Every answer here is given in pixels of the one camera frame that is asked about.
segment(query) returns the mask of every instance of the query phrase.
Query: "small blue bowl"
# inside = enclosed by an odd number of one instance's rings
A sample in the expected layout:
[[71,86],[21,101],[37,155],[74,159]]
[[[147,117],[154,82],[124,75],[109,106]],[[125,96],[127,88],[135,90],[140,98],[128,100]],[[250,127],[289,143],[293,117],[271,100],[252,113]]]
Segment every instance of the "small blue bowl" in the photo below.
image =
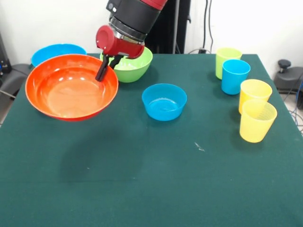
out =
[[42,62],[64,54],[86,54],[86,51],[74,44],[54,44],[40,49],[32,57],[32,65],[37,67]]
[[147,114],[158,121],[171,121],[179,117],[187,102],[185,91],[173,84],[155,84],[142,94]]

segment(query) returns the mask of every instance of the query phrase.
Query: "bowl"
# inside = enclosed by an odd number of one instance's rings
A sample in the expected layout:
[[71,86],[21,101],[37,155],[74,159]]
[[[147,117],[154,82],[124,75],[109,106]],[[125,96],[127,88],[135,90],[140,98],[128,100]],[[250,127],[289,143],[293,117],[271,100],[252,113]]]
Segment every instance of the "bowl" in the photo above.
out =
[[140,79],[149,68],[152,61],[152,52],[144,47],[144,51],[139,58],[128,59],[124,57],[120,63],[115,66],[115,73],[118,76],[120,82],[132,83]]
[[173,84],[155,84],[142,94],[147,114],[158,121],[178,118],[187,102],[185,91]]
[[102,82],[95,76],[102,61],[68,54],[51,58],[29,74],[25,91],[38,111],[64,121],[82,121],[100,113],[118,91],[118,78],[108,68]]
[[86,54],[86,51],[74,44],[54,44],[40,49],[32,57],[32,65],[37,67],[42,62],[64,54]]

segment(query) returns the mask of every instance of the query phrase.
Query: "cup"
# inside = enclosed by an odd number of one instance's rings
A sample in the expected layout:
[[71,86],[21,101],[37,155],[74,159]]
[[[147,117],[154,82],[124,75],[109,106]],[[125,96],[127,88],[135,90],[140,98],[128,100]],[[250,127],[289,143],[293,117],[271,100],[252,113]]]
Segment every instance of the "cup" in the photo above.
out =
[[243,104],[251,99],[268,101],[273,89],[267,83],[258,79],[248,79],[241,83],[239,112],[242,114]]
[[260,99],[244,103],[241,116],[240,135],[250,143],[261,142],[277,117],[276,108]]
[[238,59],[227,60],[223,63],[222,91],[228,95],[237,95],[241,90],[241,83],[246,80],[250,72],[250,65]]
[[240,59],[242,52],[234,48],[220,48],[216,54],[216,77],[222,79],[223,63],[229,59]]

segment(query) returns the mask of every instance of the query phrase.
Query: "yellow cup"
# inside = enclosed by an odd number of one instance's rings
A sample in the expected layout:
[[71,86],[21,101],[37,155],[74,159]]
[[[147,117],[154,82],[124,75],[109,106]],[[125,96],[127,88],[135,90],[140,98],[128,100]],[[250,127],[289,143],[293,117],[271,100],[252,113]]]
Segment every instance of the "yellow cup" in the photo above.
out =
[[223,63],[229,59],[241,59],[242,52],[234,48],[220,48],[216,53],[216,77],[222,79]]
[[248,79],[241,83],[239,112],[242,114],[243,104],[251,99],[268,101],[273,89],[267,83],[258,79]]
[[250,143],[261,142],[277,117],[275,107],[263,100],[251,99],[244,103],[240,135]]

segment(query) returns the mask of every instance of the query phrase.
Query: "green cup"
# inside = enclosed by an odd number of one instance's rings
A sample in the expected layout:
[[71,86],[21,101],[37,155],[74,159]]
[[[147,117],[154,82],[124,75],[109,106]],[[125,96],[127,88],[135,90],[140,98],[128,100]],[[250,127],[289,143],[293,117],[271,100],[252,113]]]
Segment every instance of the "green cup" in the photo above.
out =
[[140,79],[149,68],[153,55],[152,52],[144,47],[144,51],[139,58],[127,59],[124,57],[120,63],[115,66],[115,73],[118,80],[123,83],[132,83]]
[[229,59],[241,59],[242,52],[234,48],[220,48],[216,54],[216,77],[222,79],[223,63]]

